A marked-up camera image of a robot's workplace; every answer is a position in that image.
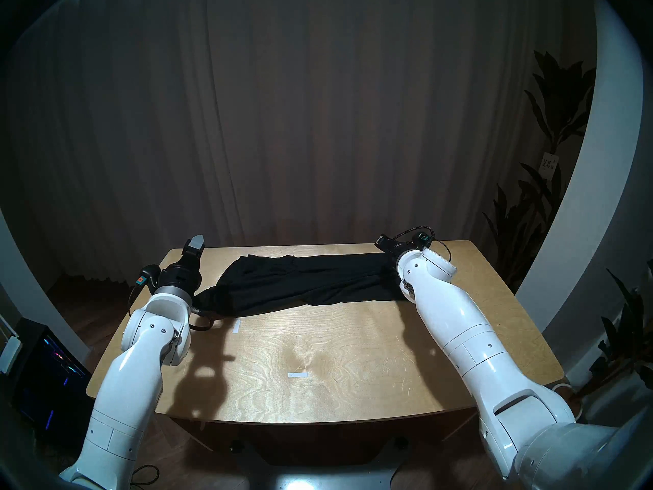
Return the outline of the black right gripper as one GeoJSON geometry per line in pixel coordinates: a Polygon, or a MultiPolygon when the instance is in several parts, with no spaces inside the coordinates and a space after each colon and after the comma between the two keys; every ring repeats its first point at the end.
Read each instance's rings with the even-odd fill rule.
{"type": "Polygon", "coordinates": [[[376,247],[392,257],[400,257],[406,251],[406,242],[381,234],[376,240],[376,247]]]}

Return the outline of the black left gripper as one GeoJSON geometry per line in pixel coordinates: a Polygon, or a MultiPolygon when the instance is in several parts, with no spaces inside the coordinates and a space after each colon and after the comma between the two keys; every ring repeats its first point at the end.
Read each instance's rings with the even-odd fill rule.
{"type": "Polygon", "coordinates": [[[188,239],[181,258],[161,271],[157,279],[157,288],[172,286],[186,293],[195,293],[202,282],[200,258],[204,248],[203,235],[195,235],[188,239]]]}

